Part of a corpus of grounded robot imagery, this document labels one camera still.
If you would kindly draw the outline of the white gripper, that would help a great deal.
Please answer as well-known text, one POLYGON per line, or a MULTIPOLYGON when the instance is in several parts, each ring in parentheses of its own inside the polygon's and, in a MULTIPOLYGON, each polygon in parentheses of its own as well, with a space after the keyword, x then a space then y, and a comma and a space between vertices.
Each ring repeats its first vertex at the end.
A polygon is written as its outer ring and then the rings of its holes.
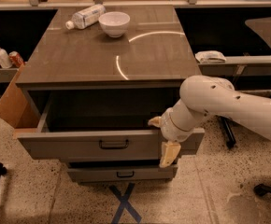
POLYGON ((180 142, 185 141, 193 129, 207 120, 207 114, 189 109, 181 100, 173 107, 169 107, 161 116, 148 121, 149 126, 160 128, 163 137, 168 140, 162 142, 162 155, 159 166, 170 166, 181 150, 180 142))

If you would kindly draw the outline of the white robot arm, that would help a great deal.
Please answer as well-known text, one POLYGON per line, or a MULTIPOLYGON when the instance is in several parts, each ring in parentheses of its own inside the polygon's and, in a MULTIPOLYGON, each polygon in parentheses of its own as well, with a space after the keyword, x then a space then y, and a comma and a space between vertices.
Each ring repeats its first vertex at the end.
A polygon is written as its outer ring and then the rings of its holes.
POLYGON ((236 91, 224 78, 191 76, 181 84, 174 106, 148 121, 164 137, 160 166, 170 166, 181 150, 181 143, 197 125, 212 116, 228 118, 271 140, 271 98, 236 91))

